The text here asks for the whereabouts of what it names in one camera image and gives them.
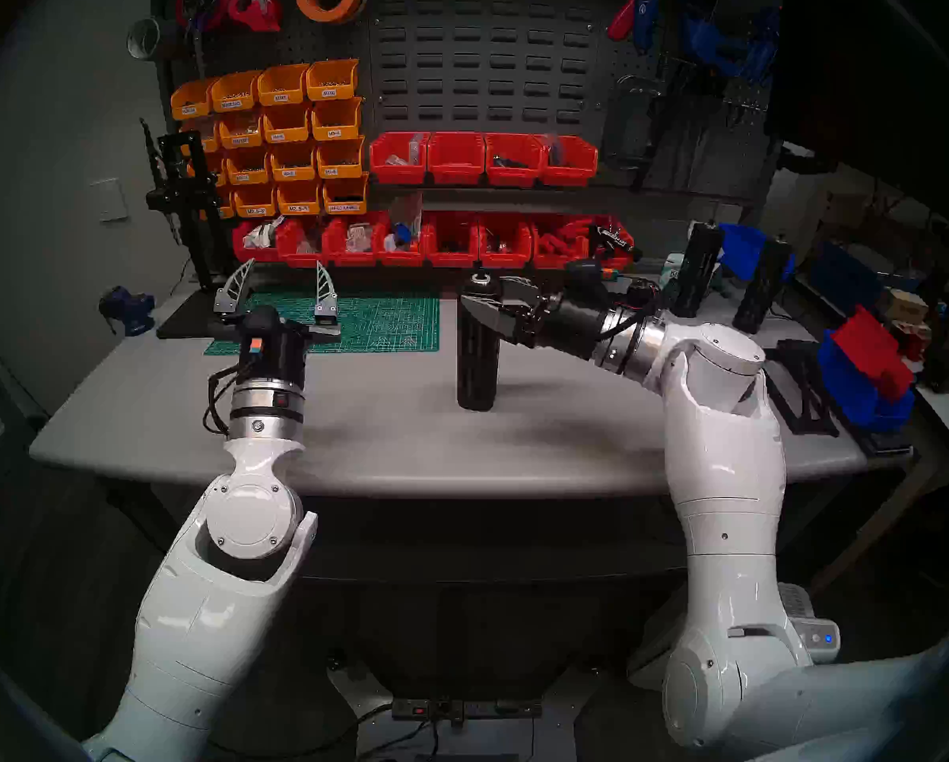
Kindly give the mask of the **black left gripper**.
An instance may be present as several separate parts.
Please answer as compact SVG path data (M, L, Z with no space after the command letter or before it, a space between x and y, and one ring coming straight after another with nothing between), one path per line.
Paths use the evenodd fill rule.
M333 280L321 261L315 266L315 322L305 323L282 317L277 311L251 311L238 314L251 294L250 278L255 259L249 259L226 278L216 290L213 313L229 317L214 318L212 337L238 343L238 363L212 376L212 384L227 375L235 382L249 380L279 381L304 386L304 361L308 348L316 343L339 343L338 294Z

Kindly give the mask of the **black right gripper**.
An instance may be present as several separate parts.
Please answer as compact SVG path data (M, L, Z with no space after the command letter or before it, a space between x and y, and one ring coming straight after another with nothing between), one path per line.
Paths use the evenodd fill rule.
M498 303L463 303L461 310L507 343L591 359L612 308L608 292L554 292L541 297L539 287L527 277L498 281Z

